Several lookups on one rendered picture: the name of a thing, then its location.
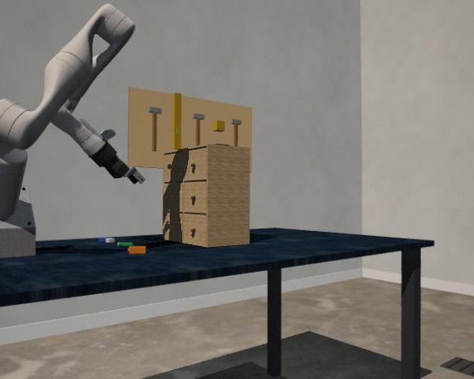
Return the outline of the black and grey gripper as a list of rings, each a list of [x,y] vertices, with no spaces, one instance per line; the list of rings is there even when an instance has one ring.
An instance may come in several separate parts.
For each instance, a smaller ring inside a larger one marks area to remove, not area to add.
[[[105,167],[109,174],[115,178],[127,177],[134,185],[137,180],[142,184],[146,179],[136,170],[134,166],[129,168],[116,155],[116,151],[108,143],[116,132],[111,130],[104,130],[101,135],[94,131],[94,133],[82,142],[79,146],[92,158],[99,167]],[[136,179],[135,179],[135,178]]]

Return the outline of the small wooden chest of drawers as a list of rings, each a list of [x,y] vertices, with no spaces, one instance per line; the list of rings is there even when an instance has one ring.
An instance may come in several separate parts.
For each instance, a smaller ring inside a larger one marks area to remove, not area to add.
[[[206,178],[185,179],[185,151],[207,148]],[[183,152],[183,179],[164,180],[164,155]],[[206,211],[184,210],[184,183],[206,181]],[[183,183],[183,210],[164,209],[164,184]],[[164,212],[183,212],[183,241],[164,238]],[[184,214],[206,214],[206,245],[184,241]],[[163,152],[163,239],[202,247],[249,244],[249,147],[197,145]]]

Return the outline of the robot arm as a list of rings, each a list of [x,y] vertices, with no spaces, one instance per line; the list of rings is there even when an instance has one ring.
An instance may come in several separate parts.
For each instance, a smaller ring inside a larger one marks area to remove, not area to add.
[[[77,119],[72,112],[96,77],[126,45],[135,28],[135,23],[116,7],[103,5],[47,63],[42,103],[35,111],[9,99],[0,100],[0,219],[16,212],[27,165],[26,149],[37,141],[50,122],[78,145],[94,133],[87,121]],[[93,57],[92,65],[95,34],[110,46]]]

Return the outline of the orange rectangular block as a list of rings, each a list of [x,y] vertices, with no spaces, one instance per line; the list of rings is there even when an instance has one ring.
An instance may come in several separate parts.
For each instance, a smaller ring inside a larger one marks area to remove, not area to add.
[[[129,253],[146,253],[146,246],[131,246],[128,251]]]

